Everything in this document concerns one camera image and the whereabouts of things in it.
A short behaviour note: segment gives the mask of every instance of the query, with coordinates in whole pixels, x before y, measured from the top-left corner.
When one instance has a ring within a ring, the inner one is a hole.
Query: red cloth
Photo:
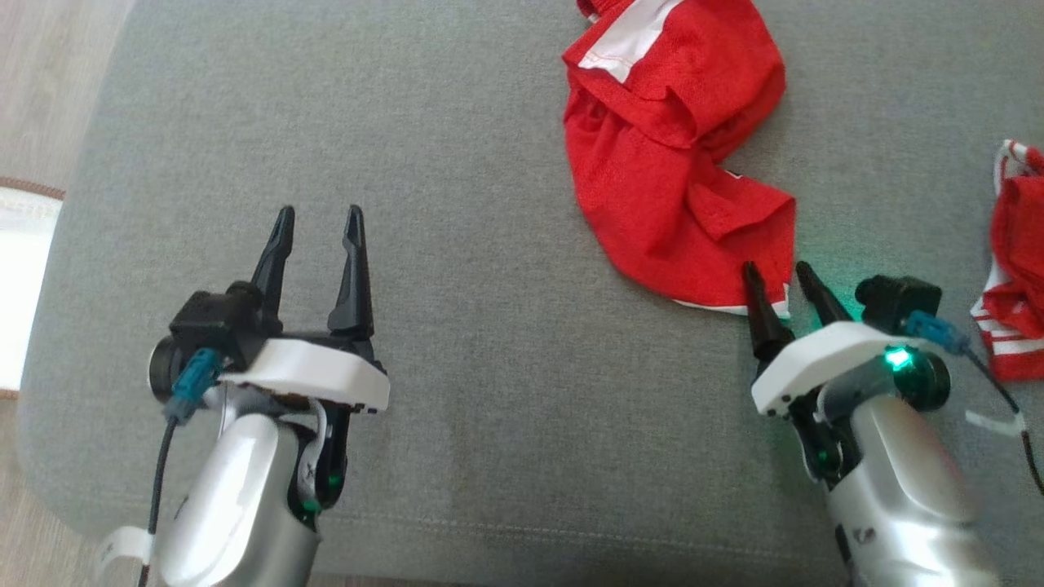
[[[1044,156],[1025,155],[1028,173],[1005,178],[994,209],[990,241],[1011,277],[982,295],[993,318],[1027,338],[1044,337]]]
[[[783,62],[757,9],[750,0],[578,4],[597,20],[563,55],[566,150],[609,258],[650,289],[714,307],[744,304],[740,267],[755,261],[769,301],[783,301],[793,199],[716,166],[783,94]],[[664,11],[635,29],[642,14]]]

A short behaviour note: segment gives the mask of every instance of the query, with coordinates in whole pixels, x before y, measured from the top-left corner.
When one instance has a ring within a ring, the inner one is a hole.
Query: gray fabric surface
[[[1044,141],[1033,0],[759,2],[788,66],[730,167],[798,198],[798,253],[851,301],[914,274],[967,311],[1001,139]],[[735,316],[619,276],[572,201],[560,53],[571,1],[141,0],[58,222],[21,404],[28,479],[91,536],[142,524],[159,408],[146,359],[193,290],[247,278],[298,207],[288,328],[324,324],[350,203],[366,213],[392,408],[358,418],[317,568],[487,584],[830,585],[823,496],[756,415]],[[793,303],[794,327],[812,327]],[[1005,574],[1044,571],[1003,404],[963,363],[931,421]],[[1036,430],[1044,400],[1019,386]],[[165,513],[213,440],[175,437]],[[1044,446],[1044,436],[1037,435]]]

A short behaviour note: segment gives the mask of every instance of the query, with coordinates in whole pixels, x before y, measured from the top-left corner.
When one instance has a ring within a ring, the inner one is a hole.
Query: glowing green led
[[[905,369],[914,362],[914,357],[906,349],[892,349],[884,353],[884,360],[892,366],[893,371]]]

